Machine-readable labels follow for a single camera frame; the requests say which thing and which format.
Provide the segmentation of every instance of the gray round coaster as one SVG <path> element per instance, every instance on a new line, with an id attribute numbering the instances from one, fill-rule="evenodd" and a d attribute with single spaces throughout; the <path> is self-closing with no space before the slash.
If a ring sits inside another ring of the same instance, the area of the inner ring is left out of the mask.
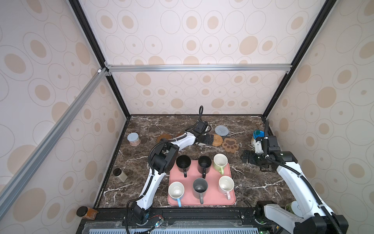
<path id="1" fill-rule="evenodd" d="M 229 130 L 223 125 L 218 125 L 214 129 L 214 131 L 215 133 L 217 133 L 217 135 L 220 135 L 221 137 L 227 136 L 229 134 Z"/>

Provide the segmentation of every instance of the wooden coaster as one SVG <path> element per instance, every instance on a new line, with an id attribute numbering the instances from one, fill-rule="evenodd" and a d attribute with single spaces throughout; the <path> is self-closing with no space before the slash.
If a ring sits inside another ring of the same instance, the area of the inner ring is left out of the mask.
<path id="1" fill-rule="evenodd" d="M 232 138 L 225 138 L 222 143 L 222 147 L 225 149 L 226 152 L 235 153 L 239 149 L 239 146 L 235 139 Z"/>
<path id="2" fill-rule="evenodd" d="M 171 135 L 169 134 L 161 134 L 158 138 L 157 138 L 157 143 L 159 143 L 161 141 L 162 138 L 165 138 L 167 140 L 169 139 L 172 139 Z"/>
<path id="3" fill-rule="evenodd" d="M 223 139 L 220 135 L 214 134 L 214 140 L 212 146 L 220 146 L 223 143 Z"/>

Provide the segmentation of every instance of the pink tray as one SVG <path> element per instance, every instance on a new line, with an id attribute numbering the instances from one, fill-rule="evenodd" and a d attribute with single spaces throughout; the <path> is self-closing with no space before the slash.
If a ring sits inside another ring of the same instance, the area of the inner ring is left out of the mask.
<path id="1" fill-rule="evenodd" d="M 213 165 L 210 168 L 208 174 L 206 174 L 206 181 L 208 182 L 208 190 L 206 191 L 206 195 L 204 197 L 204 204 L 200 204 L 200 200 L 193 196 L 192 194 L 192 184 L 195 179 L 201 178 L 202 174 L 199 173 L 197 170 L 197 160 L 192 160 L 190 169 L 187 172 L 187 177 L 184 178 L 184 174 L 178 170 L 176 164 L 174 164 L 173 168 L 170 171 L 169 176 L 169 185 L 175 181 L 179 181 L 184 186 L 184 195 L 181 199 L 181 204 L 183 206 L 218 206 L 218 205 L 233 205 L 235 203 L 236 197 L 235 192 L 232 190 L 230 192 L 231 199 L 228 200 L 226 195 L 222 194 L 218 190 L 218 181 L 222 177 L 222 175 L 214 170 Z M 224 176 L 231 177 L 230 165 L 224 169 Z M 177 206 L 178 202 L 173 200 L 168 194 L 168 203 L 173 206 Z"/>

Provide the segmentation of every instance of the patterned wallpaper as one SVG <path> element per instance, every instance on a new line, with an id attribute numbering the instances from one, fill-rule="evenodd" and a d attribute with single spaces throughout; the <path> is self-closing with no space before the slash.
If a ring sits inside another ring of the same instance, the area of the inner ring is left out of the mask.
<path id="1" fill-rule="evenodd" d="M 349 222 L 374 230 L 374 0 L 343 0 L 271 112 L 318 194 Z"/>
<path id="2" fill-rule="evenodd" d="M 63 0 L 0 7 L 0 191 L 97 72 Z"/>
<path id="3" fill-rule="evenodd" d="M 0 222 L 0 234 L 75 234 L 92 207 L 125 117 L 104 79 Z"/>
<path id="4" fill-rule="evenodd" d="M 290 63 L 325 0 L 81 0 L 109 64 Z"/>
<path id="5" fill-rule="evenodd" d="M 285 71 L 113 75 L 131 114 L 262 114 Z"/>

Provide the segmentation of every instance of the black mug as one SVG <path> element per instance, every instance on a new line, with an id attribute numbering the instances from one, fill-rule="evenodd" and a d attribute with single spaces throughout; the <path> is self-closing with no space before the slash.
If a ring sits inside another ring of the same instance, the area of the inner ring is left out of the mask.
<path id="1" fill-rule="evenodd" d="M 191 159 L 187 155 L 181 155 L 177 158 L 177 166 L 180 172 L 184 173 L 184 177 L 187 177 L 187 171 L 190 169 Z"/>
<path id="2" fill-rule="evenodd" d="M 212 160 L 208 156 L 201 156 L 198 160 L 199 166 L 197 170 L 203 174 L 203 178 L 205 179 L 206 174 L 210 170 L 210 166 L 212 165 Z"/>

